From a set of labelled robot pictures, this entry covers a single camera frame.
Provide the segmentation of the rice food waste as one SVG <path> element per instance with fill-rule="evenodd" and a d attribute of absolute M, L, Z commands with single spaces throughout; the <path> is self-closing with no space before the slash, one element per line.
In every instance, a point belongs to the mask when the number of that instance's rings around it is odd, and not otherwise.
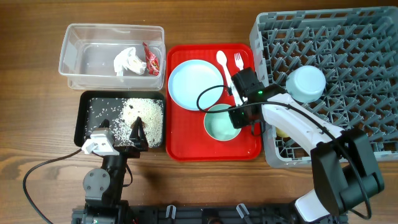
<path fill-rule="evenodd" d="M 149 98 L 92 98 L 87 109 L 88 117 L 84 127 L 87 138 L 104 119 L 114 134 L 116 146 L 130 146 L 132 125 L 141 118 L 149 147 L 162 144 L 163 101 Z"/>

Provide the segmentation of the white napkin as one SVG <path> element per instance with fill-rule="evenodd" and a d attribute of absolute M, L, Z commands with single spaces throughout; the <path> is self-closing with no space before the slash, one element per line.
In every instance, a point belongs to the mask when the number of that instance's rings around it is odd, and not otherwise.
<path fill-rule="evenodd" d="M 129 47 L 122 50 L 114 58 L 114 72 L 117 76 L 123 76 L 124 70 L 129 70 L 138 75 L 143 75 L 147 64 L 136 54 L 135 47 Z"/>

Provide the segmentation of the red snack wrapper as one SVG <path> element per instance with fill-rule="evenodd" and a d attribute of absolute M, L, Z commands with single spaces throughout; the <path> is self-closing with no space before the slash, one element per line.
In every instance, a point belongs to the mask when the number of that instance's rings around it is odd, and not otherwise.
<path fill-rule="evenodd" d="M 158 76 L 160 73 L 160 65 L 158 58 L 152 53 L 148 47 L 148 45 L 143 42 L 144 52 L 146 56 L 146 65 L 150 75 Z"/>

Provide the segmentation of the green plastic bowl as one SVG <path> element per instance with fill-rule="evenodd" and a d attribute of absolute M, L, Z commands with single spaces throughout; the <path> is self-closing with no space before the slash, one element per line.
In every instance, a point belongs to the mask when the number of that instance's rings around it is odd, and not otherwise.
<path fill-rule="evenodd" d="M 217 141 L 230 141 L 237 137 L 240 129 L 234 128 L 229 113 L 207 113 L 204 117 L 205 131 Z"/>

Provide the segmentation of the yellow plastic cup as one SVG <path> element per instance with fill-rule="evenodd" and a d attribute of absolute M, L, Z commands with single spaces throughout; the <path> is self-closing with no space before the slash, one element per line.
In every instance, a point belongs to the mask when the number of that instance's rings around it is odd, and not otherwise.
<path fill-rule="evenodd" d="M 289 135 L 287 133 L 285 133 L 283 130 L 276 128 L 276 134 L 281 137 L 281 138 L 288 138 Z"/>

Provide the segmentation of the small light blue bowl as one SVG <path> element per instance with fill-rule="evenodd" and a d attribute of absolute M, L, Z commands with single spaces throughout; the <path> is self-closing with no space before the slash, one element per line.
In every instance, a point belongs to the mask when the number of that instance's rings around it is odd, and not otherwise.
<path fill-rule="evenodd" d="M 311 103 L 321 97 L 326 87 L 326 78 L 319 68 L 304 65 L 288 75 L 285 85 L 294 100 Z"/>

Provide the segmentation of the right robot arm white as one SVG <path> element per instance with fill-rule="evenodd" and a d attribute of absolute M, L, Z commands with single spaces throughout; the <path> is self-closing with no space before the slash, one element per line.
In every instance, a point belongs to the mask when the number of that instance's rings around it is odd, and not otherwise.
<path fill-rule="evenodd" d="M 368 135 L 342 129 L 299 105 L 281 86 L 264 86 L 255 71 L 245 68 L 231 78 L 232 92 L 245 102 L 229 109 L 237 129 L 262 121 L 293 139 L 310 155 L 314 189 L 292 204 L 292 223 L 313 223 L 338 217 L 384 190 L 384 179 Z"/>

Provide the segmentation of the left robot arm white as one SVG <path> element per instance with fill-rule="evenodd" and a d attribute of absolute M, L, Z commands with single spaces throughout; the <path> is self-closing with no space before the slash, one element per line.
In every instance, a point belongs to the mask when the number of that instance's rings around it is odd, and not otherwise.
<path fill-rule="evenodd" d="M 99 169 L 89 171 L 83 179 L 85 190 L 84 209 L 72 211 L 72 223 L 134 223 L 134 212 L 128 201 L 122 200 L 122 190 L 129 158 L 138 158 L 149 148 L 144 132 L 144 123 L 137 117 L 132 124 L 129 140 L 131 146 L 116 147 L 115 137 L 109 128 L 110 122 L 104 119 L 84 142 L 85 154 L 97 154 L 103 158 Z"/>

